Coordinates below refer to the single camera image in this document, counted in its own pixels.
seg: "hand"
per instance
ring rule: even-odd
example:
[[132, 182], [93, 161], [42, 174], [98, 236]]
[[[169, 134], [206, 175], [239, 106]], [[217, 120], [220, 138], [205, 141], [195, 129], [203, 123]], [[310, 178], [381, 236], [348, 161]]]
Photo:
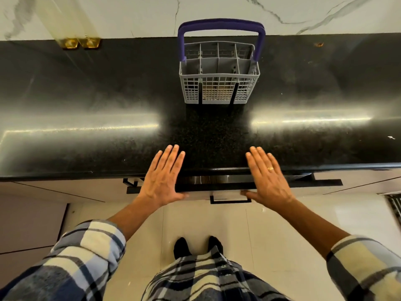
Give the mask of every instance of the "hand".
[[251, 147], [251, 152], [247, 152], [245, 156], [258, 191], [243, 190], [242, 195], [276, 212], [295, 200], [278, 162], [271, 153], [266, 154], [261, 147]]
[[157, 152], [137, 197], [152, 201], [156, 209], [188, 196], [175, 192], [175, 183], [183, 165], [185, 152], [182, 151], [176, 160], [179, 146], [174, 145], [173, 150], [171, 150], [172, 148], [171, 145], [168, 145], [163, 155], [162, 151]]

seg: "black granite countertop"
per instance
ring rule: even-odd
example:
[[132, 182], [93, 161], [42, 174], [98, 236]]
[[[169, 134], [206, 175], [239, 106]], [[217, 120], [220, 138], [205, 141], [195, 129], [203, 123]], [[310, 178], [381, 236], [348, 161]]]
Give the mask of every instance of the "black granite countertop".
[[175, 38], [0, 42], [0, 180], [142, 176], [168, 144], [187, 152], [185, 175], [248, 173], [251, 145], [291, 173], [401, 167], [400, 46], [267, 36], [248, 103], [218, 106], [184, 103]]

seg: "gray plastic basket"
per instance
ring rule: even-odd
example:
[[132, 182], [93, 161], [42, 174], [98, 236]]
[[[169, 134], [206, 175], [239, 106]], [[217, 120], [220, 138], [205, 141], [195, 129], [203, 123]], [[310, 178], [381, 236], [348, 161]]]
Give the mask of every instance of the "gray plastic basket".
[[[259, 33], [252, 44], [208, 41], [184, 44], [184, 33], [204, 29], [251, 30]], [[258, 22], [206, 19], [183, 23], [178, 29], [181, 86], [185, 103], [247, 103], [260, 75], [258, 58], [265, 32]]]

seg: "floor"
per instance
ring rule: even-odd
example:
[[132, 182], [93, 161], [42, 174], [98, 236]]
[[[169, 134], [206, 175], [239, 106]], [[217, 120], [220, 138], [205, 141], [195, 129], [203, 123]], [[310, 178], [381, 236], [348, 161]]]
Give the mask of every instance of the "floor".
[[[346, 231], [377, 239], [401, 255], [401, 230], [382, 196], [320, 195], [299, 200]], [[126, 204], [72, 204], [64, 230], [88, 219], [108, 218]], [[153, 276], [173, 262], [179, 237], [186, 238], [192, 253], [203, 254], [210, 235], [222, 242], [228, 259], [295, 301], [344, 300], [324, 259], [278, 214], [258, 203], [210, 205], [203, 200], [170, 204], [145, 221], [128, 241], [104, 300], [140, 300]]]

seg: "marble backsplash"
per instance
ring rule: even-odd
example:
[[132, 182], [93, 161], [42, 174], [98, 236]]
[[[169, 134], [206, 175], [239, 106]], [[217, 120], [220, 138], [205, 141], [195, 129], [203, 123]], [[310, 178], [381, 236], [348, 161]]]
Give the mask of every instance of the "marble backsplash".
[[[101, 38], [172, 37], [184, 21], [238, 18], [268, 35], [401, 32], [401, 0], [79, 0]], [[0, 40], [52, 39], [36, 0], [0, 0]], [[232, 36], [201, 31], [189, 36]]]

